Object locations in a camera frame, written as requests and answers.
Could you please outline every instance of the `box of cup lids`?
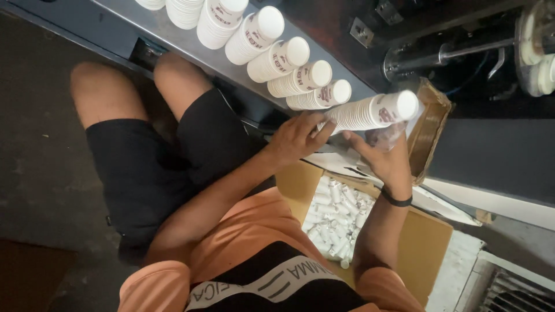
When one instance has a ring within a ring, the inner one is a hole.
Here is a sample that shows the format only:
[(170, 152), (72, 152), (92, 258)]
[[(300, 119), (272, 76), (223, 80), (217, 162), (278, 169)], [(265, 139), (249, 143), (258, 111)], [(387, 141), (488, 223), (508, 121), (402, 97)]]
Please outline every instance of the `box of cup lids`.
[(302, 224), (324, 258), (349, 268), (355, 241), (375, 198), (323, 175)]

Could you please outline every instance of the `person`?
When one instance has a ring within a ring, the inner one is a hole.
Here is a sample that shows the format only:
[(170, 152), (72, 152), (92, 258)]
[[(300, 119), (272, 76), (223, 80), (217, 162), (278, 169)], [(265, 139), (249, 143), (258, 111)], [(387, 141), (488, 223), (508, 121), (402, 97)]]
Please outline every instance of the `person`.
[(355, 291), (302, 232), (273, 177), (325, 144), (334, 123), (316, 132), (325, 116), (303, 112), (265, 143), (179, 56), (159, 58), (154, 82), (179, 122), (179, 149), (148, 123), (123, 74), (82, 63), (70, 78), (109, 220), (122, 236), (119, 256), (142, 263), (120, 289), (119, 311), (423, 311), (395, 273), (408, 208), (394, 204), (412, 194), (405, 137), (380, 153), (344, 132), (388, 194), (356, 241)]

